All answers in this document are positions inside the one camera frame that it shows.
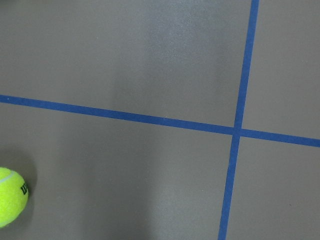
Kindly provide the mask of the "Wilson yellow tennis ball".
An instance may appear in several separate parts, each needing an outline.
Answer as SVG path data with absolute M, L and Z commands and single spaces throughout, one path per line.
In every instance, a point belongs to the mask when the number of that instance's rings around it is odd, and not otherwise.
M 17 219 L 29 198 L 28 186 L 23 177 L 14 170 L 0 168 L 0 227 Z

